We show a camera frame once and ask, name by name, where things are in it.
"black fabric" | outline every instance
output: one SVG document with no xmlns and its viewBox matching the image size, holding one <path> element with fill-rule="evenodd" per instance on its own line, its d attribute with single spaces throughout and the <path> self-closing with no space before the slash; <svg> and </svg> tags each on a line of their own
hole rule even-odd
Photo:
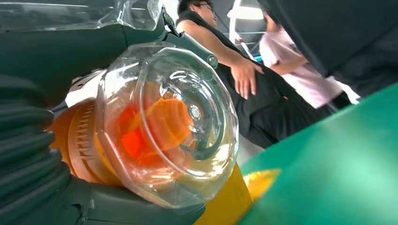
<svg viewBox="0 0 398 225">
<path fill-rule="evenodd" d="M 258 0 L 323 75 L 398 23 L 398 0 Z"/>
<path fill-rule="evenodd" d="M 334 98 L 331 104 L 333 104 L 333 106 L 336 107 L 338 110 L 342 110 L 347 106 L 352 105 L 350 98 L 348 98 L 348 95 L 345 92 L 341 93 L 336 98 Z"/>
<path fill-rule="evenodd" d="M 197 13 L 192 11 L 181 13 L 176 23 L 179 24 L 183 20 L 191 20 L 208 29 L 225 46 L 245 57 L 226 36 L 207 24 Z M 248 100 L 235 91 L 235 81 L 230 67 L 219 64 L 216 72 L 231 95 L 239 118 L 240 134 L 254 144 L 266 148 L 269 144 L 276 143 L 313 124 L 320 117 L 281 76 L 259 63 L 257 65 L 263 68 L 264 74 L 256 73 L 257 93 Z M 298 121 L 302 125 L 294 126 Z"/>
<path fill-rule="evenodd" d="M 331 102 L 329 102 L 329 104 L 326 104 L 321 108 L 318 108 L 317 112 L 323 118 L 326 118 L 350 105 L 352 104 L 350 99 L 348 98 L 347 93 L 343 92 L 340 95 L 338 95 L 336 98 L 334 98 Z"/>
<path fill-rule="evenodd" d="M 362 98 L 397 83 L 398 25 L 337 67 L 333 76 Z"/>
</svg>

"man's hand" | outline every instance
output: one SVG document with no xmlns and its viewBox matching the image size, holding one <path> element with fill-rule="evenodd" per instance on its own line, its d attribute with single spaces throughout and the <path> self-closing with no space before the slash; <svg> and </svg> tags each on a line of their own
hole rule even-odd
<svg viewBox="0 0 398 225">
<path fill-rule="evenodd" d="M 235 90 L 245 99 L 249 98 L 250 92 L 252 95 L 256 94 L 256 71 L 264 74 L 260 66 L 243 57 L 231 66 L 231 73 L 235 80 Z"/>
</svg>

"clear plastic cover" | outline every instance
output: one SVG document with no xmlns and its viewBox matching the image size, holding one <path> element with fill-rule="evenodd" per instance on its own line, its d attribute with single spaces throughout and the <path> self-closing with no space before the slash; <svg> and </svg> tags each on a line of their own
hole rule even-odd
<svg viewBox="0 0 398 225">
<path fill-rule="evenodd" d="M 0 0 L 0 32 L 156 28 L 164 0 Z"/>
<path fill-rule="evenodd" d="M 132 45 L 102 77 L 97 132 L 131 191 L 181 208 L 211 200 L 237 156 L 237 116 L 215 71 L 166 42 Z"/>
</svg>

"ceiling light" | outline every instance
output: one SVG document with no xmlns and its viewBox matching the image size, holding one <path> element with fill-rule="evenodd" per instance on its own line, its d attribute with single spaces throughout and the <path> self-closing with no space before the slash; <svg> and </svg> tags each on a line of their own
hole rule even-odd
<svg viewBox="0 0 398 225">
<path fill-rule="evenodd" d="M 261 9 L 246 6 L 233 8 L 228 12 L 227 17 L 235 17 L 244 20 L 262 20 L 264 18 Z"/>
</svg>

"green panel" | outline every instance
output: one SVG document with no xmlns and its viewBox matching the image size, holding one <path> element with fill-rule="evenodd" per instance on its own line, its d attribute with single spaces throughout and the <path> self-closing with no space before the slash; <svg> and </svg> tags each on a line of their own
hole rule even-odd
<svg viewBox="0 0 398 225">
<path fill-rule="evenodd" d="M 240 224 L 398 224 L 397 102 L 398 84 L 250 160 L 283 172 Z"/>
</svg>

